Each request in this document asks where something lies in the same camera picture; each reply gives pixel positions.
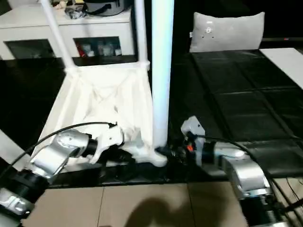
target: white vertical tube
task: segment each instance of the white vertical tube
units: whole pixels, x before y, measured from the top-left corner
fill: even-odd
[[[135,0],[135,17],[137,29],[138,58],[140,62],[147,62],[146,24],[144,0]]]
[[[70,53],[68,52],[68,50],[66,48],[63,37],[59,31],[59,27],[58,27],[57,21],[55,19],[55,16],[53,14],[53,9],[50,5],[49,0],[41,0],[41,4],[44,9],[45,15],[47,17],[49,27],[51,28],[53,35],[55,36],[55,39],[57,41],[57,44],[59,46],[59,49],[61,51],[62,59],[65,64],[65,67],[66,68],[75,67],[75,64],[71,58]]]
[[[152,0],[153,143],[166,145],[174,0]]]

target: tile floor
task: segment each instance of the tile floor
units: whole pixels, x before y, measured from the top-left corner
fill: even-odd
[[[286,181],[279,183],[290,195]],[[246,226],[228,182],[52,189],[40,198],[23,224],[25,227]]]

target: black cable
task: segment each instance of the black cable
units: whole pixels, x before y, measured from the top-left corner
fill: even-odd
[[[285,199],[285,201],[287,202],[288,205],[291,205],[292,203],[290,202],[289,198],[285,195],[284,191],[281,189],[281,187],[278,185],[278,183],[275,181],[275,179],[273,179],[271,177],[271,174],[269,173],[269,171],[267,169],[265,169],[264,167],[262,167],[262,165],[259,164],[259,162],[257,161],[257,159],[254,157],[254,155],[251,153],[251,151],[249,151],[247,149],[247,147],[245,147],[244,145],[242,144],[239,144],[235,141],[232,141],[232,140],[228,140],[228,139],[224,139],[224,138],[218,138],[218,137],[211,137],[211,136],[204,136],[204,135],[194,135],[196,137],[200,137],[200,138],[204,138],[206,140],[213,140],[213,141],[216,141],[216,142],[226,142],[226,143],[230,143],[232,145],[235,145],[236,147],[239,147],[241,150],[245,151],[249,157],[251,158],[251,160],[253,160],[254,162],[256,162],[261,170],[263,171],[265,177],[267,178],[268,180],[268,183],[270,184],[270,187],[273,191],[273,195],[274,197],[276,198],[277,200],[277,196],[276,196],[276,193],[275,193],[275,190],[274,190],[274,187],[273,187],[273,184],[276,186],[276,188],[279,190],[279,192],[281,193],[281,195],[283,196],[283,198]],[[297,217],[300,225],[303,227],[303,219],[301,218],[301,216],[299,215],[299,213],[294,209],[293,210],[295,216]]]
[[[299,196],[297,195],[297,193],[295,193],[295,191],[293,190],[293,187],[290,185],[288,178],[286,178],[287,184],[290,188],[290,190],[292,191],[293,195],[295,196],[295,198],[298,200],[300,200]]]
[[[73,129],[73,128],[76,128],[76,127],[80,127],[80,126],[84,126],[84,125],[90,125],[90,124],[107,124],[109,125],[109,127],[113,127],[115,126],[115,124],[112,124],[112,123],[108,123],[108,122],[86,122],[86,123],[80,123],[80,124],[74,124],[74,125],[70,125],[70,126],[67,126],[65,128],[62,128],[62,129],[59,129],[57,131],[54,131],[53,133],[43,137],[42,139],[40,139],[37,143],[35,143],[34,145],[30,146],[28,149],[25,150],[25,152],[23,152],[21,155],[19,155],[8,167],[6,167],[3,172],[1,173],[0,175],[0,184],[1,184],[1,181],[2,179],[4,178],[4,176],[6,175],[6,173],[26,154],[29,154],[36,146],[38,146],[40,143],[44,142],[45,140],[47,140],[48,138],[60,133],[60,132],[63,132],[65,130],[68,130],[68,129]]]

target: white cabinet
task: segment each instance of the white cabinet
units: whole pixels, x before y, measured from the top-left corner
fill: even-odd
[[[131,9],[111,17],[69,19],[55,10],[72,57],[134,55]],[[4,60],[61,57],[40,5],[25,5],[0,16],[0,56]]]

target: black table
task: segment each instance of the black table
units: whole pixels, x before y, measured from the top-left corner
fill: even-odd
[[[31,66],[34,67],[37,62],[27,61],[26,70],[20,64],[13,68],[26,72],[23,76],[31,75]],[[36,130],[37,133],[35,136],[23,134],[24,143],[36,140],[39,136],[38,132],[43,127],[64,77],[60,61],[54,60],[43,68],[47,73],[41,73],[37,80],[42,75],[50,76],[47,77],[48,84],[43,80],[38,83],[38,91],[45,91],[44,88],[50,84],[53,89],[49,91],[48,98],[41,101],[48,104],[45,110],[36,110],[34,106],[26,108],[28,114],[25,114],[20,124],[24,123],[24,131]],[[34,90],[32,92],[34,95],[39,94]],[[208,136],[224,137],[250,148],[273,177],[303,176],[303,144],[291,139],[294,135],[303,137],[303,92],[261,52],[205,52],[174,56],[170,98],[170,140],[180,137],[183,121],[195,115]],[[23,102],[26,106],[28,100],[23,99]],[[34,125],[26,123],[32,113],[35,114]],[[9,121],[2,123],[0,128],[5,125],[9,125]],[[8,135],[18,143],[20,134],[16,130],[12,131],[15,134],[11,132]],[[194,165],[176,162],[169,162],[163,168],[151,164],[110,167],[107,169],[107,178],[102,181],[98,174],[98,169],[60,174],[53,187],[226,180],[221,171],[211,167],[205,172]]]

